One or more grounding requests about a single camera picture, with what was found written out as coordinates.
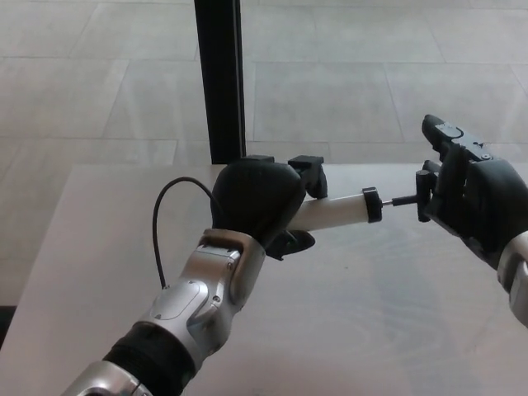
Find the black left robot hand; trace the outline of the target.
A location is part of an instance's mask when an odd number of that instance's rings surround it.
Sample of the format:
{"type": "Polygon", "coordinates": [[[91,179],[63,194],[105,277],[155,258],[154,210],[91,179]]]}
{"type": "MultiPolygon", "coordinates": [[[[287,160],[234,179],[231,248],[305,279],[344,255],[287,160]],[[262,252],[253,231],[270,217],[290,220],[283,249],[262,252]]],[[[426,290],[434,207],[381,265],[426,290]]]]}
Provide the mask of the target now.
{"type": "Polygon", "coordinates": [[[213,186],[212,227],[251,236],[279,261],[311,248],[315,239],[308,231],[288,227],[306,196],[328,196],[323,162],[322,157],[300,155],[287,163],[272,156],[230,163],[213,186]]]}

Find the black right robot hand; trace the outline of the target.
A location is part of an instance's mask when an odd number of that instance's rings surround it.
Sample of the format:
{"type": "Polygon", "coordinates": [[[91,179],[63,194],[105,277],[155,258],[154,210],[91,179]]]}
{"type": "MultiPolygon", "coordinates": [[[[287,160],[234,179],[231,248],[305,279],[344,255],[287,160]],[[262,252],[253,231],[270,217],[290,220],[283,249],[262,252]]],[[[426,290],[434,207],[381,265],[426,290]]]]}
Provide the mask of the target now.
{"type": "Polygon", "coordinates": [[[422,133],[441,161],[424,214],[497,269],[505,246],[527,230],[527,185],[481,139],[434,115],[422,133]]]}

